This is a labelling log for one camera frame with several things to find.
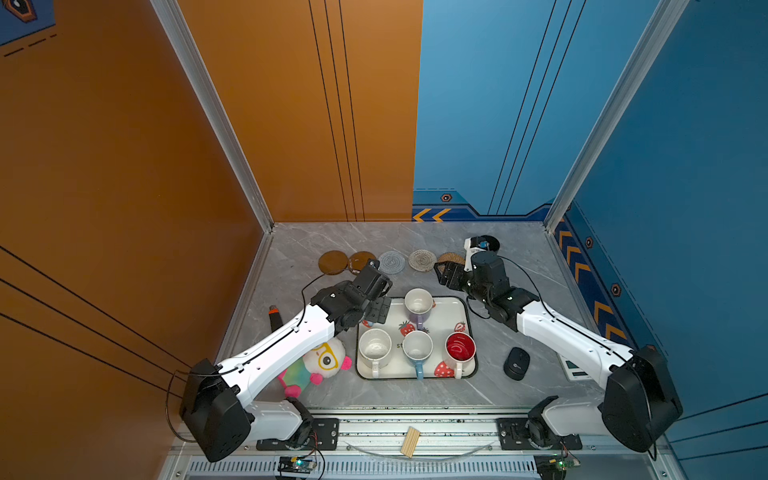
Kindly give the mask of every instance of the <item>gray marble tabletop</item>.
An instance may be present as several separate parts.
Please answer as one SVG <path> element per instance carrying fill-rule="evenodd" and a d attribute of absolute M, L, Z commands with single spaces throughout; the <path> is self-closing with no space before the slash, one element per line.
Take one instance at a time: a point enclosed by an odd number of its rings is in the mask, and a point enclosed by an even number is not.
<path fill-rule="evenodd" d="M 580 310 L 557 258 L 547 243 L 540 223 L 278 223 L 266 264 L 250 303 L 247 318 L 237 336 L 236 351 L 252 346 L 270 334 L 267 311 L 278 305 L 284 319 L 301 311 L 300 290 L 320 275 L 317 260 L 328 250 L 341 250 L 348 255 L 367 250 L 380 255 L 397 250 L 404 257 L 417 249 L 427 249 L 440 256 L 445 252 L 463 253 L 464 239 L 490 234 L 499 239 L 501 255 L 509 257 L 526 269 L 542 297 L 563 315 L 584 324 Z M 535 291 L 528 278 L 516 267 L 507 264 L 512 285 Z M 318 289 L 350 280 L 351 273 L 326 276 L 307 289 L 307 301 Z M 433 272 L 420 273 L 406 268 L 391 276 L 394 285 L 390 296 L 405 296 L 412 288 L 421 287 L 434 296 L 454 295 L 463 298 L 438 283 Z M 472 308 L 486 315 L 475 301 Z M 577 397 L 597 395 L 593 382 L 569 382 L 557 355 L 536 340 L 516 333 L 492 319 L 482 319 L 470 313 L 472 334 L 478 347 L 478 372 L 469 379 L 364 380 L 353 369 L 341 371 L 319 386 L 310 385 L 299 400 L 316 408 L 352 406 L 496 406 L 528 408 L 550 395 Z M 356 329 L 338 335 L 347 355 L 354 357 Z M 531 355 L 531 366 L 525 378 L 509 379 L 502 365 L 514 346 Z M 259 395 L 263 401 L 285 398 L 280 383 L 273 380 Z"/>

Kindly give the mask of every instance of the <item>rainbow plush body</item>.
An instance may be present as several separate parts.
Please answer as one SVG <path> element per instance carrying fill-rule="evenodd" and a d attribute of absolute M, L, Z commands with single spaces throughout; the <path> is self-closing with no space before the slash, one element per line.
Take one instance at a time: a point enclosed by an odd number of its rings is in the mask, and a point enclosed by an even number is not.
<path fill-rule="evenodd" d="M 350 368 L 352 359 L 346 356 L 341 340 L 334 337 L 291 363 L 277 378 L 285 389 L 286 397 L 296 398 L 310 383 L 319 385 L 339 370 Z"/>

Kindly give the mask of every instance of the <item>black mouse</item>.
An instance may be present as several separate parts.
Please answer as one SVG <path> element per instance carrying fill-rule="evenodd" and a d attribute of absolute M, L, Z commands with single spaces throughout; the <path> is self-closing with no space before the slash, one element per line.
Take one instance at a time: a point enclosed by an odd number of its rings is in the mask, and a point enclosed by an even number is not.
<path fill-rule="evenodd" d="M 504 373 L 513 380 L 523 380 L 529 365 L 531 365 L 531 356 L 528 355 L 528 352 L 516 346 L 509 353 L 507 361 L 504 363 Z"/>

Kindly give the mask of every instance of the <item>yellow chevron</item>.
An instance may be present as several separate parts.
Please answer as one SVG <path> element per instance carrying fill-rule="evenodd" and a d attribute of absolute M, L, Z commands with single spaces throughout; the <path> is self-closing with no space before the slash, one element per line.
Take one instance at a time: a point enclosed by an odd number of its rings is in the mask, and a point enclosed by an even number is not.
<path fill-rule="evenodd" d="M 583 263 L 576 262 L 576 271 L 574 272 L 574 277 L 576 277 L 576 283 L 578 283 L 578 273 L 581 270 L 586 270 L 588 272 L 592 271 L 589 265 L 584 265 Z"/>
<path fill-rule="evenodd" d="M 416 215 L 413 216 L 413 220 L 416 220 L 417 222 L 423 222 L 424 220 L 422 220 L 422 215 L 426 214 L 430 210 L 431 208 L 425 208 L 424 210 L 418 212 Z"/>
<path fill-rule="evenodd" d="M 563 250 L 563 237 L 573 237 L 573 234 L 565 230 L 560 231 L 560 250 Z"/>
<path fill-rule="evenodd" d="M 598 319 L 600 316 L 600 310 L 603 310 L 604 312 L 608 312 L 611 315 L 614 314 L 614 311 L 605 303 L 595 302 L 594 303 L 594 322 L 600 323 L 600 320 Z"/>
<path fill-rule="evenodd" d="M 605 338 L 610 340 L 612 333 L 615 333 L 616 335 L 619 335 L 621 338 L 623 338 L 625 340 L 627 339 L 627 336 L 624 335 L 624 332 L 622 332 L 621 330 L 619 330 L 618 328 L 616 328 L 613 325 L 606 325 L 605 326 Z"/>
<path fill-rule="evenodd" d="M 568 255 L 565 257 L 565 262 L 568 264 L 568 266 L 571 266 L 571 252 L 581 253 L 581 250 L 579 250 L 577 247 L 568 247 L 566 250 L 568 251 Z"/>
<path fill-rule="evenodd" d="M 451 209 L 450 209 L 450 208 L 446 208 L 445 210 L 443 210 L 443 211 L 442 211 L 442 212 L 440 212 L 439 214 L 437 214 L 437 215 L 435 215 L 434 217 L 432 217 L 432 219 L 433 219 L 435 222 L 442 222 L 442 218 L 440 218 L 440 217 L 441 217 L 443 214 L 446 214 L 446 213 L 448 213 L 449 211 L 451 211 Z"/>

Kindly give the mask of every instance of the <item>cup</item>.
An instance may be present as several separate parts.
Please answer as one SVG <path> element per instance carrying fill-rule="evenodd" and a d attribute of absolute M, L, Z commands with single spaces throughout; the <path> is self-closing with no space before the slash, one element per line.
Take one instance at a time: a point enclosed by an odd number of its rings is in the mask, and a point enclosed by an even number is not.
<path fill-rule="evenodd" d="M 432 355 L 432 338 L 427 332 L 413 330 L 402 341 L 402 351 L 416 368 L 416 378 L 424 379 L 424 362 Z"/>
<path fill-rule="evenodd" d="M 416 324 L 417 330 L 424 330 L 424 322 L 429 318 L 429 310 L 434 303 L 432 295 L 423 288 L 415 288 L 406 294 L 408 318 Z"/>
<path fill-rule="evenodd" d="M 472 360 L 477 348 L 475 341 L 466 333 L 452 333 L 445 339 L 445 351 L 443 361 L 448 368 L 454 371 L 454 377 L 460 379 L 464 370 L 464 365 Z"/>
<path fill-rule="evenodd" d="M 392 358 L 392 338 L 382 329 L 370 329 L 360 336 L 358 345 L 363 363 L 371 367 L 373 378 L 379 378 L 379 370 Z"/>

